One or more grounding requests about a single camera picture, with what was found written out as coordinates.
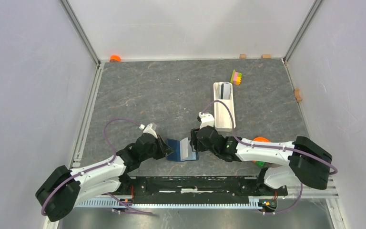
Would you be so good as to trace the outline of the blue card holder wallet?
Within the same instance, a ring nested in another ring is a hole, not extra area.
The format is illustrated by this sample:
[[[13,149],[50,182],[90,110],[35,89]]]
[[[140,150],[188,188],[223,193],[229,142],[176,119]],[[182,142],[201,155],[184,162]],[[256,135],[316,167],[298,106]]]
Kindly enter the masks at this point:
[[[167,145],[173,150],[173,152],[166,156],[168,161],[184,162],[184,161],[196,161],[198,160],[198,153],[193,150],[190,145],[189,139],[186,137],[182,140],[167,139]]]

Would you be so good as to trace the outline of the white plastic tray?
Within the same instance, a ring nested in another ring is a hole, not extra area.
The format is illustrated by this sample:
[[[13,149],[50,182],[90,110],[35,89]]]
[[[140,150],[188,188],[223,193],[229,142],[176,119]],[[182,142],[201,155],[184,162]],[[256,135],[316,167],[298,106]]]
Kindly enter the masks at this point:
[[[213,84],[213,94],[214,94],[213,98],[214,98],[214,100],[221,101],[228,107],[229,111],[231,112],[233,121],[234,121],[234,127],[236,127],[235,116],[234,116],[233,85],[231,84],[232,85],[231,99],[221,100],[220,99],[220,87],[219,87],[220,83],[221,82],[215,82]],[[215,118],[214,127],[219,132],[220,131],[221,132],[231,132],[232,131],[231,118],[230,118],[228,109],[222,103],[216,102],[213,104],[213,112],[214,112],[214,118]]]

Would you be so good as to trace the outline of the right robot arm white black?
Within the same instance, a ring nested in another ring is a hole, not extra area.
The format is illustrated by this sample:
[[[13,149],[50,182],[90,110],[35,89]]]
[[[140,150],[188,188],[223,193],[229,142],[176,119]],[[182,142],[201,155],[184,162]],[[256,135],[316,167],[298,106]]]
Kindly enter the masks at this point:
[[[209,151],[226,162],[261,161],[276,164],[261,170],[256,189],[263,195],[282,186],[304,184],[325,190],[330,174],[332,155],[311,139],[298,136],[295,141],[257,142],[235,136],[222,136],[214,127],[191,130],[191,145],[197,152]]]

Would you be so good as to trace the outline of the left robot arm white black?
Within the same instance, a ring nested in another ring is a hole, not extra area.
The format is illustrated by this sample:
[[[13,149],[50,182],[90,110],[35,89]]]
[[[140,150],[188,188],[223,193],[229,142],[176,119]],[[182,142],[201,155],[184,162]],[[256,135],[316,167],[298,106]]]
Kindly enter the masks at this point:
[[[144,133],[101,162],[77,169],[59,166],[36,191],[41,214],[56,222],[90,198],[115,191],[126,194],[131,188],[129,172],[147,159],[162,159],[171,153],[173,149],[159,135]]]

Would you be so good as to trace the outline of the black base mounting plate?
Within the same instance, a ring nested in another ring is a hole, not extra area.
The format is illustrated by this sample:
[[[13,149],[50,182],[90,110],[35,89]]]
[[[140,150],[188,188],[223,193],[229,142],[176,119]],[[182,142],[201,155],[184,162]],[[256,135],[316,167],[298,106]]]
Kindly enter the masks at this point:
[[[123,177],[114,196],[134,204],[245,204],[249,197],[287,196],[286,186],[272,189],[246,176]]]

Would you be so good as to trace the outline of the green toy block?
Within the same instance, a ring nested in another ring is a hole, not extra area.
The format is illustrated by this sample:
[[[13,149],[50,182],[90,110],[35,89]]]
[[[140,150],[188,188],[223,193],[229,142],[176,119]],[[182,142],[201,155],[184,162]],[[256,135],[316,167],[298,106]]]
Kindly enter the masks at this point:
[[[263,161],[253,161],[253,163],[260,168],[263,168],[265,165],[265,162],[263,162]]]

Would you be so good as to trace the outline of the colourful toy block stack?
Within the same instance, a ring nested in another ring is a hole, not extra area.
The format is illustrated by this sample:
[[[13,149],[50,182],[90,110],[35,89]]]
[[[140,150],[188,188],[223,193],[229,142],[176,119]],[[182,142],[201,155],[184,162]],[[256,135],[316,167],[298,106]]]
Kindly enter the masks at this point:
[[[242,73],[237,72],[236,70],[233,70],[230,83],[232,83],[234,85],[240,85],[242,82],[242,76],[243,76]]]

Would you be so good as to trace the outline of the orange round cap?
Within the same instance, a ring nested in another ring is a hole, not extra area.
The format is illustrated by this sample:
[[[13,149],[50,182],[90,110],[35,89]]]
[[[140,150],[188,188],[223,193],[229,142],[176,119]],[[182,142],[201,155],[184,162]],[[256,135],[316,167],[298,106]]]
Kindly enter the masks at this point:
[[[120,56],[118,56],[118,55],[111,55],[110,56],[109,62],[120,62],[120,61],[121,61]]]

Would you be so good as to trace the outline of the wooden block right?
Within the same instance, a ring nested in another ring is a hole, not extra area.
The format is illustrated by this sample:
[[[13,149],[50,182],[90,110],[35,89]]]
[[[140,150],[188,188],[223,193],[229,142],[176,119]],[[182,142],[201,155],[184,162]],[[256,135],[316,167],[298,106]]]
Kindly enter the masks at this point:
[[[271,59],[272,56],[270,54],[262,54],[261,58],[262,59]]]

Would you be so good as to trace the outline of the curved wooden piece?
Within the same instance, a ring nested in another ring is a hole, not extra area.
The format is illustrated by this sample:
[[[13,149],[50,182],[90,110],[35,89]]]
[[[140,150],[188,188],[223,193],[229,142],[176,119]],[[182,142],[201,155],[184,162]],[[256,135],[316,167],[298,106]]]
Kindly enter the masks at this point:
[[[299,88],[295,88],[294,89],[294,96],[295,96],[295,100],[299,103],[301,102],[303,99],[301,97],[301,91]]]

